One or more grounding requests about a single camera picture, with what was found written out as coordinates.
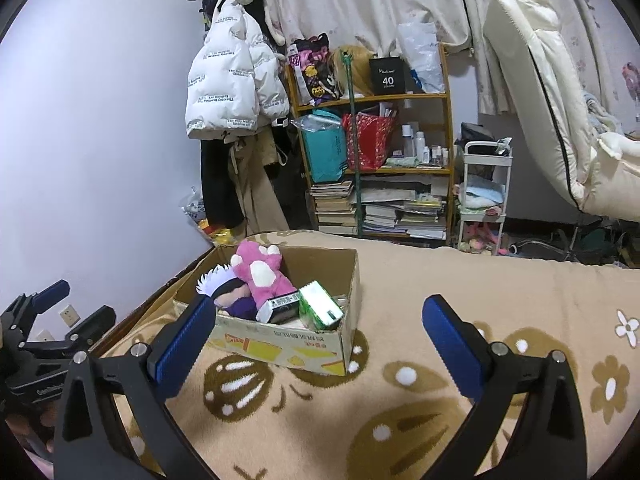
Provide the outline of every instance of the teal shopping bag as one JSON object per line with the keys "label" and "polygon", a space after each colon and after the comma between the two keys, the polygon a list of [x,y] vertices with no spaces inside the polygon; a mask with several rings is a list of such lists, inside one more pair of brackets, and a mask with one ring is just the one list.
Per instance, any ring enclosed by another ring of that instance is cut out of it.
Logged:
{"label": "teal shopping bag", "polygon": [[[340,117],[324,110],[314,110],[314,115],[340,121]],[[314,182],[335,182],[342,178],[347,167],[347,143],[341,126],[311,132],[302,129],[306,160]]]}

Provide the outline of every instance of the black pants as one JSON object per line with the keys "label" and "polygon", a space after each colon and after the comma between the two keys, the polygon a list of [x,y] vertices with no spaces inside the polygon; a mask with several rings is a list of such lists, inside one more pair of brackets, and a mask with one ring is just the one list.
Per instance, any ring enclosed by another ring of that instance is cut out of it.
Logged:
{"label": "black pants", "polygon": [[228,172],[229,150],[233,146],[224,140],[201,140],[200,178],[202,199],[209,225],[223,225],[228,229],[239,226],[244,214]]}

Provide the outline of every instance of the white-haired plush doll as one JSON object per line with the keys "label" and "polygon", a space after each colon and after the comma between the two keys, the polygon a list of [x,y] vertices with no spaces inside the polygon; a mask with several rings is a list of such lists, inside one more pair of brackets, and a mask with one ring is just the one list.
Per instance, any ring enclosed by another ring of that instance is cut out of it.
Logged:
{"label": "white-haired plush doll", "polygon": [[216,307],[230,316],[255,320],[258,314],[249,286],[236,276],[231,266],[218,265],[203,274],[196,292],[212,298]]}

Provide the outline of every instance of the pink plush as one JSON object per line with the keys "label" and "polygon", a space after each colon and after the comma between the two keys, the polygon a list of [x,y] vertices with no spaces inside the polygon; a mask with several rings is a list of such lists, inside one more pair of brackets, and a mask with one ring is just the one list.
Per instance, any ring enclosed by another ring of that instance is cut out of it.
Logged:
{"label": "pink plush", "polygon": [[231,267],[236,276],[249,285],[258,310],[267,300],[297,290],[280,272],[281,262],[277,246],[267,248],[251,240],[242,240],[231,257]]}

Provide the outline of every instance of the white puffer jacket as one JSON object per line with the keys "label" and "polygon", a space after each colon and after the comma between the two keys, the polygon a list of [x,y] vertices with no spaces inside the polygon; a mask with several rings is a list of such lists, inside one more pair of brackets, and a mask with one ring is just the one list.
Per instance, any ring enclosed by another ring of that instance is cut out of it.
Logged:
{"label": "white puffer jacket", "polygon": [[211,29],[189,71],[185,118],[191,139],[233,142],[289,113],[278,59],[243,7],[252,1],[216,4]]}

